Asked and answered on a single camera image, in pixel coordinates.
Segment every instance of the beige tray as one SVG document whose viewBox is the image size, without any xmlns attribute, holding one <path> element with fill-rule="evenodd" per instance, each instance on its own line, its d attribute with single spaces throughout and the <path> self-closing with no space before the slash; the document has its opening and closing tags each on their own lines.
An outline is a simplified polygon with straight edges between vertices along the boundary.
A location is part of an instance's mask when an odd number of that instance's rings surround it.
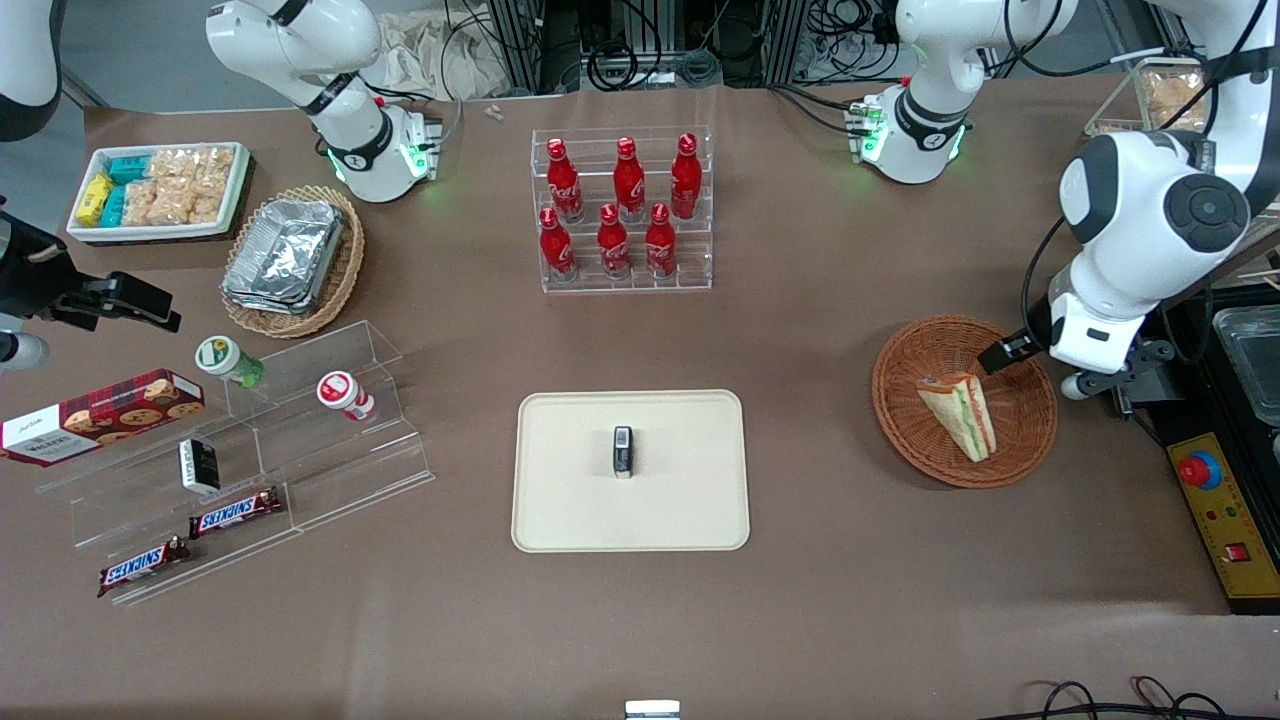
<svg viewBox="0 0 1280 720">
<path fill-rule="evenodd" d="M 631 425 L 631 479 L 613 428 Z M 539 393 L 520 405 L 511 539 L 525 552 L 737 550 L 751 532 L 727 389 Z"/>
</svg>

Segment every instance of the yellow control panel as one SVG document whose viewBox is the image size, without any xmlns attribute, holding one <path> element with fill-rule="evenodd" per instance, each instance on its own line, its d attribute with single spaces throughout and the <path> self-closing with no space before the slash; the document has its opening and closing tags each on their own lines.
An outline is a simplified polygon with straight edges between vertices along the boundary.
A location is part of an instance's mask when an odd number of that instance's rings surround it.
<svg viewBox="0 0 1280 720">
<path fill-rule="evenodd" d="M 1280 574 L 1213 433 L 1167 451 L 1226 596 L 1280 598 Z"/>
</svg>

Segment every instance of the red bottle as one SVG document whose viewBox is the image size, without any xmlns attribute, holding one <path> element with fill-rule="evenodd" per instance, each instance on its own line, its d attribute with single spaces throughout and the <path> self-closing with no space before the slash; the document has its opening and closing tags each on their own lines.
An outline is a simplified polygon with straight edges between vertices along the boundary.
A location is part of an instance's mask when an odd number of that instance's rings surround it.
<svg viewBox="0 0 1280 720">
<path fill-rule="evenodd" d="M 547 156 L 552 164 L 547 168 L 547 184 L 552 188 L 552 202 L 566 223 L 582 219 L 582 186 L 577 179 L 577 168 L 568 159 L 564 141 L 553 137 L 547 141 Z"/>
<path fill-rule="evenodd" d="M 600 208 L 600 261 L 609 279 L 625 281 L 631 277 L 631 255 L 627 252 L 627 229 L 618 223 L 618 209 L 612 202 Z"/>
<path fill-rule="evenodd" d="M 676 161 L 671 164 L 671 213 L 689 220 L 698 213 L 703 191 L 703 165 L 698 161 L 698 138 L 691 132 L 680 136 Z"/>
<path fill-rule="evenodd" d="M 568 231 L 561 227 L 554 208 L 543 208 L 538 220 L 543 225 L 543 258 L 550 270 L 552 282 L 567 283 L 577 277 L 577 263 L 568 242 Z"/>
<path fill-rule="evenodd" d="M 668 222 L 667 206 L 655 202 L 649 218 L 649 232 L 644 236 L 649 272 L 659 281 L 676 274 L 676 229 Z"/>
<path fill-rule="evenodd" d="M 618 140 L 618 164 L 613 167 L 613 192 L 618 196 L 622 222 L 641 223 L 645 217 L 644 168 L 636 160 L 636 141 Z"/>
</svg>

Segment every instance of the brown table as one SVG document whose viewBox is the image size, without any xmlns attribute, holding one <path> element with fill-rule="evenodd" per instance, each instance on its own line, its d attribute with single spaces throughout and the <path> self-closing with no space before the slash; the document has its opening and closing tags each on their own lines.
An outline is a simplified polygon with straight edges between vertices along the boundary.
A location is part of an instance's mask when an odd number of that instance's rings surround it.
<svg viewBox="0 0 1280 720">
<path fill-rule="evenodd" d="M 974 717 L 1036 680 L 1133 701 L 1149 673 L 1236 712 L 1280 712 L 1280 620 L 1225 615 L 1164 454 L 1100 404 L 1062 401 L 1053 454 L 998 491 L 916 474 L 868 397 L 881 345 L 964 313 L 1012 328 L 1059 174 L 1111 78 L 995 82 L 937 182 L 896 186 L 764 91 L 502 102 L 440 181 L 361 205 L 370 250 L 339 319 L 404 351 L 398 377 L 439 478 L 133 610 L 93 598 L 65 503 L 0 469 L 0 698 L 10 717 Z M 452 110 L 440 110 L 448 117 Z M 678 296 L 545 297 L 530 234 L 534 128 L 709 123 L 717 282 Z M 333 184 L 297 111 L 92 111 L 88 145 L 238 140 L 250 202 Z M 1074 252 L 1064 234 L 1041 268 Z M 178 337 L 40 325 L 47 366 L 0 377 L 13 416 L 155 366 L 195 372 L 227 332 L 225 243 L 74 247 L 177 295 Z M 1048 363 L 1055 378 L 1065 374 Z M 742 398 L 751 538 L 728 553 L 541 555 L 509 538 L 516 409 L 538 391 L 723 387 Z"/>
</svg>

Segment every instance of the wicker basket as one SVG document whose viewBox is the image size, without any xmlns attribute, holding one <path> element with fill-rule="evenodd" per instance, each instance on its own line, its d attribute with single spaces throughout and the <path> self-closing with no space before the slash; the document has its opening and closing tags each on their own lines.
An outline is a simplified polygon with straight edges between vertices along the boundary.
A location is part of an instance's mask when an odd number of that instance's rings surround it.
<svg viewBox="0 0 1280 720">
<path fill-rule="evenodd" d="M 351 201 L 342 193 L 328 187 L 308 184 L 285 190 L 275 197 L 302 201 L 323 200 L 340 209 L 346 215 L 342 234 L 338 238 L 339 246 L 329 265 L 329 275 L 325 278 L 324 290 L 320 292 L 320 304 L 311 313 L 306 315 L 287 315 L 284 313 L 250 310 L 248 307 L 236 305 L 229 297 L 223 295 L 223 306 L 227 307 L 227 313 L 237 325 L 265 336 L 289 340 L 308 336 L 319 331 L 332 323 L 338 316 L 338 313 L 342 311 L 342 306 L 347 304 L 351 291 L 356 287 L 356 275 L 360 274 L 360 264 L 365 259 L 365 231 L 360 227 L 360 217 L 356 215 L 356 209 L 352 208 Z M 236 261 L 236 255 L 239 254 L 250 225 L 253 224 L 253 220 L 257 219 L 259 213 L 265 206 L 266 202 L 260 205 L 244 220 L 244 224 L 241 225 L 239 233 L 236 236 L 236 243 L 232 245 L 230 256 L 227 259 L 228 269 Z"/>
<path fill-rule="evenodd" d="M 938 315 L 902 328 L 876 360 L 876 419 L 893 447 L 918 470 L 963 488 L 993 488 L 1029 475 L 1057 434 L 1057 401 L 1038 363 L 987 375 L 978 355 L 1004 337 L 1000 328 L 961 315 Z M 915 383 L 948 372 L 982 379 L 996 429 L 996 452 L 974 462 L 915 392 Z"/>
</svg>

